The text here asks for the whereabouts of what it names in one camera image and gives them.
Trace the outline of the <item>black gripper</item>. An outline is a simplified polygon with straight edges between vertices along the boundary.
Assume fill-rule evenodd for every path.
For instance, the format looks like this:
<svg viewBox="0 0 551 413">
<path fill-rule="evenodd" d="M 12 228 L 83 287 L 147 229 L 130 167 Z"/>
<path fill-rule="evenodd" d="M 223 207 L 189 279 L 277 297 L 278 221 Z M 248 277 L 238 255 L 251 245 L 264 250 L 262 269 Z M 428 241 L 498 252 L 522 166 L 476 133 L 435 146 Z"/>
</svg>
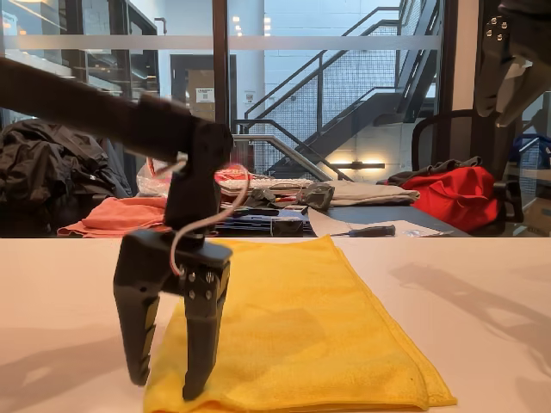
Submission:
<svg viewBox="0 0 551 413">
<path fill-rule="evenodd" d="M 483 30 L 475 108 L 509 126 L 550 86 L 550 2 L 502 1 Z"/>
<path fill-rule="evenodd" d="M 214 369 L 232 251 L 204 238 L 140 230 L 126 235 L 115 270 L 114 296 L 130 380 L 145 386 L 150 372 L 159 294 L 184 298 L 187 371 L 183 399 L 197 399 Z M 170 259 L 176 261 L 176 269 Z"/>
</svg>

